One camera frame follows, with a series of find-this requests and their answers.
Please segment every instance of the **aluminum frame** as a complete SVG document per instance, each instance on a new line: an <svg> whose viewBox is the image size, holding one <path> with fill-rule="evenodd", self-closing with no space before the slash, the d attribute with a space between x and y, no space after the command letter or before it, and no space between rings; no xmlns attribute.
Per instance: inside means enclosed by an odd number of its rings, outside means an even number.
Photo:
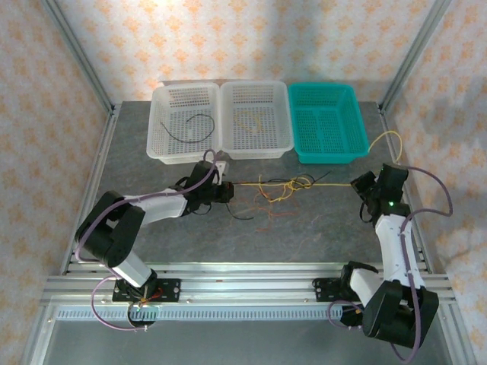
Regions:
<svg viewBox="0 0 487 365"><path fill-rule="evenodd" d="M83 223L84 219L93 208L94 201L97 195L98 185L100 184L101 174L103 173L105 160L107 159L108 150L110 149L110 143L112 141L113 133L115 132L116 121L119 116L120 107L120 104L117 104L115 106L115 109L107 115L107 120L105 121L105 126L103 127L103 132L97 146L97 153L91 165L90 175L88 177L86 187L84 188L83 198L78 209L78 214L75 218L75 224L73 224L73 228L70 234L68 248L66 249L64 258L62 260L61 271L59 273L60 275L64 275L68 271L69 263L72 259L72 255L76 247L76 230L81 225L81 223Z"/></svg>
<svg viewBox="0 0 487 365"><path fill-rule="evenodd" d="M44 5L44 8L46 9L49 16L52 18L54 24L58 27L62 38L64 39L66 45L71 51L71 54L75 58L75 61L78 63L84 76L86 76L88 82L93 88L93 91L97 95L97 99L98 101L100 101L101 106L107 112L111 112L113 110L113 104L111 103L107 92L101 84L101 81L98 78L96 71L91 65L90 60L84 53L81 44L76 38L76 35L73 33L71 26L69 25L64 14L62 13L59 4L56 0L41 0L41 2Z"/></svg>
<svg viewBox="0 0 487 365"><path fill-rule="evenodd" d="M418 32L418 35L412 42L411 48L406 54L403 63L399 67L399 70L394 77L389 90L387 90L384 100L382 100L380 103L379 109L381 114L386 114L387 110L389 110L393 105L394 100L399 96L403 85L406 83L406 79L414 69L414 66L421 56L423 49L431 39L436 26L440 23L440 20L443 18L443 15L450 3L451 0L436 0L434 2L423 25L421 26L421 29Z"/></svg>
<svg viewBox="0 0 487 365"><path fill-rule="evenodd" d="M49 346L54 323L57 320L72 320L62 311L79 308L75 320L91 321L88 316L89 302L94 285L110 273L97 264L85 265L82 270L73 267L68 275L49 277L43 297L40 301L40 314L29 340L23 363L40 364ZM376 265L381 271L381 264ZM323 319L323 315L309 314L310 311L323 312L327 305L317 303L311 281L318 277L339 277L340 263L272 263L272 264L218 264L218 263L174 263L154 264L151 267L159 277L182 278L180 302L165 303L166 310L178 310L189 313L180 315L178 320L193 320L198 313L215 308L240 311L242 307L269 313L276 310L297 311L296 316L303 319ZM454 292L446 275L430 274L426 264L419 264L426 286L438 293L440 308L438 310L445 341L448 344L453 364L475 364L472 348L461 320ZM105 283L95 296L97 308L110 320L123 320L123 306L112 303L113 281ZM278 320L293 320L292 315Z"/></svg>

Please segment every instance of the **mounting plate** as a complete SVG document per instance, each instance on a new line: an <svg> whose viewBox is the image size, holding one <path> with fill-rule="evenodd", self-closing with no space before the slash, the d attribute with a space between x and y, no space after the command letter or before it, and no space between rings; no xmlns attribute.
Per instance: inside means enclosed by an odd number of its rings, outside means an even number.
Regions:
<svg viewBox="0 0 487 365"><path fill-rule="evenodd" d="M342 290L342 279L340 278L317 278L313 280L313 287L317 302L334 302L335 300L359 301L355 292L348 294Z"/></svg>
<svg viewBox="0 0 487 365"><path fill-rule="evenodd" d="M180 299L181 280L180 279L156 279L156 287L162 289L160 297L151 300L152 303L177 303ZM134 297L133 290L123 279L115 282L113 289L113 302L130 302L139 301L140 298Z"/></svg>

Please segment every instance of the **gray table surface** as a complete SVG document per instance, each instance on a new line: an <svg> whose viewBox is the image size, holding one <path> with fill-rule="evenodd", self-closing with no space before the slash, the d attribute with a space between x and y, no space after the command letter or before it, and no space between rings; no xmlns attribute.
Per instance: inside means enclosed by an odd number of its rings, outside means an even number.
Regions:
<svg viewBox="0 0 487 365"><path fill-rule="evenodd" d="M61 322L45 365L394 365L390 344L324 321L162 322L147 333L120 332L97 322ZM410 349L399 348L407 357ZM413 364L448 365L438 319Z"/></svg>
<svg viewBox="0 0 487 365"><path fill-rule="evenodd" d="M383 126L375 103L360 103L369 142ZM156 192L188 176L193 164L164 165L145 153L150 102L124 102L103 169L97 197L107 190L123 195ZM391 160L382 139L371 153L347 165L306 165L294 151L274 160L230 160L228 181L315 177L322 183L349 183L378 171ZM280 194L272 188L274 195ZM231 210L213 204L205 216L191 214L141 228L134 250L146 262L361 262L381 261L374 229L358 217L361 200L349 187L313 187L270 205L255 187L236 186Z"/></svg>

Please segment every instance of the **yellow wire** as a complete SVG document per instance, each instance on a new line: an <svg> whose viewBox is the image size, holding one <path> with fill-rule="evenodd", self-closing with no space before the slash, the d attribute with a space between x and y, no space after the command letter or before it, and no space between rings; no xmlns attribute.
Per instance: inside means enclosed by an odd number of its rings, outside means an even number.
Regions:
<svg viewBox="0 0 487 365"><path fill-rule="evenodd" d="M401 138L400 134L397 133L396 131L386 131L382 133L379 137L375 138L374 141L371 143L371 146L368 148L368 152L371 151L372 147L385 135L396 135L397 138L399 139L399 154L397 155L397 158L394 160L394 163L397 163L397 161L400 160L401 156L403 155L403 139Z"/></svg>
<svg viewBox="0 0 487 365"><path fill-rule="evenodd" d="M397 158L394 160L394 163L397 163L401 156L403 155L403 139L401 138L400 134L396 131L386 131L379 135L377 138L374 139L374 141L371 143L371 146L368 148L368 152L371 151L372 147L375 146L375 144L385 135L388 134L393 134L396 135L397 138L399 139L399 155ZM274 202L281 202L285 199L290 198L294 192L300 190L300 189L310 189L313 186L351 186L350 184L345 184L345 183L336 183L336 182L324 182L324 183L312 183L307 177L305 176L296 176L294 179L289 180L288 182L260 182L261 181L261 175L259 175L259 182L242 182L239 185L245 185L245 186L258 186L260 193L267 199L269 203L274 203ZM282 186L282 194L278 198L270 198L266 192L262 189L263 186Z"/></svg>
<svg viewBox="0 0 487 365"><path fill-rule="evenodd" d="M238 121L238 116L240 114L250 115L253 118L253 120L256 122L256 125L257 125L257 131L256 132L257 133L264 132L264 129L262 127L262 122L260 121L260 117L256 116L255 113L249 112L248 110L242 110L242 111L238 112L237 114L235 114L234 121L237 122L239 127L241 127L242 129L245 129L249 133L254 133L254 131L252 129L250 129L249 127L247 127L246 125L244 125Z"/></svg>

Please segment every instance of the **white robotic arm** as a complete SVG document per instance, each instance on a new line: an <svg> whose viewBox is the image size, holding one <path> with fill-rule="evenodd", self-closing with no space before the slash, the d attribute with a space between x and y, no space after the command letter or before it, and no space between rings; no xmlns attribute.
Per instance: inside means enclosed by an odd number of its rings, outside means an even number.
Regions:
<svg viewBox="0 0 487 365"><path fill-rule="evenodd" d="M150 297L164 284L132 251L140 227L193 213L200 205L228 203L234 196L234 187L231 182L222 181L226 168L227 163L224 161L216 161L214 170L212 163L200 161L190 176L182 178L168 189L152 194L150 198L139 199L137 196L122 196L116 192L106 192L100 198L78 228L76 239L80 240L92 222L105 210L118 205L93 229L84 242L84 248L122 278L120 282L117 281L118 292L122 291L128 296L121 297L121 301Z"/></svg>
<svg viewBox="0 0 487 365"><path fill-rule="evenodd" d="M401 225L405 219L406 217L395 214L382 215L376 223L375 233L379 237L382 252L384 280L398 281L402 286L408 287L409 280L400 239ZM403 234L406 238L406 249L411 272L414 277L415 288L419 290L425 286L425 282L419 274L418 264L415 260L411 240L411 222L406 225ZM367 306L367 303L377 292L381 284L382 279L380 279L377 273L363 268L355 269L350 277L350 287L357 293L358 298L364 306Z"/></svg>

